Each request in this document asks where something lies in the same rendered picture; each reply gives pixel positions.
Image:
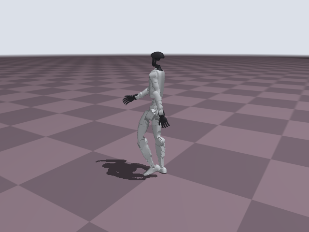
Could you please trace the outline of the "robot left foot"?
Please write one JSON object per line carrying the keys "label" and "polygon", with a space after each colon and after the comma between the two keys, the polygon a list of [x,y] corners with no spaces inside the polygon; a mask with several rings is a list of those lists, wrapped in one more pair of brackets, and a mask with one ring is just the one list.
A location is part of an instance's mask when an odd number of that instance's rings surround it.
{"label": "robot left foot", "polygon": [[147,171],[143,173],[143,175],[146,176],[146,175],[152,174],[153,172],[159,171],[160,169],[161,167],[159,165],[154,165],[154,168],[151,169],[150,167]]}

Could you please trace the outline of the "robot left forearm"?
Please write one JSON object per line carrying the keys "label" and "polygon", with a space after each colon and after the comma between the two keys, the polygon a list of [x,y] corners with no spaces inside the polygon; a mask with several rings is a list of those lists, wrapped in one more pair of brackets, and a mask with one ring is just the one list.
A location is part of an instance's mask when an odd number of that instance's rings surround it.
{"label": "robot left forearm", "polygon": [[153,96],[155,98],[155,102],[156,102],[156,105],[157,105],[157,110],[158,110],[158,113],[159,115],[163,115],[163,106],[162,106],[162,99],[159,95],[159,93],[157,91],[155,91],[153,93]]}

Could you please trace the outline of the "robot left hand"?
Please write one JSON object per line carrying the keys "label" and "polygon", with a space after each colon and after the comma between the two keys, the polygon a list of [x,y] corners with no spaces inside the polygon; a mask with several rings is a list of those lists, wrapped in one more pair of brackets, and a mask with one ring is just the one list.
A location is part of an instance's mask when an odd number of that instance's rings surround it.
{"label": "robot left hand", "polygon": [[[170,126],[169,123],[167,122],[167,119],[164,117],[164,115],[165,115],[165,113],[164,113],[164,110],[163,110],[163,115],[161,115],[161,116],[159,115],[160,119],[159,119],[159,123],[158,123],[159,125],[160,125],[160,123],[161,123],[162,128],[163,128],[163,127],[166,128],[166,127]],[[164,124],[164,123],[165,123],[165,124]],[[168,124],[168,126],[167,126],[167,124]],[[164,126],[163,126],[163,125],[164,125]],[[165,125],[166,125],[166,126],[165,126]]]}

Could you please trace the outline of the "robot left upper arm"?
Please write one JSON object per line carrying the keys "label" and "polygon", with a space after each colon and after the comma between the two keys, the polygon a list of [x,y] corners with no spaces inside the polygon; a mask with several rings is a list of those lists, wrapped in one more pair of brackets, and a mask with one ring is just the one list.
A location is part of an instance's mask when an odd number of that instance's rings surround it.
{"label": "robot left upper arm", "polygon": [[158,74],[157,72],[152,72],[149,74],[150,80],[152,82],[152,86],[157,91],[160,95],[160,88],[159,88],[159,83],[158,83]]}

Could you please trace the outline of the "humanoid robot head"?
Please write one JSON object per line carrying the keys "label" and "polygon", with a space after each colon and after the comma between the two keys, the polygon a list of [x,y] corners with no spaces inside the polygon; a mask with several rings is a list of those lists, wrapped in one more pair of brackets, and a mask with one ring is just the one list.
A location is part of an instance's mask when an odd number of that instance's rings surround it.
{"label": "humanoid robot head", "polygon": [[152,57],[152,66],[154,67],[155,66],[155,68],[157,68],[156,70],[159,70],[159,71],[163,71],[162,69],[161,69],[161,67],[160,67],[160,65],[157,65],[156,64],[156,61],[159,61],[161,58],[164,58],[164,54],[163,53],[161,53],[161,52],[153,52],[152,54],[151,54],[151,57]]}

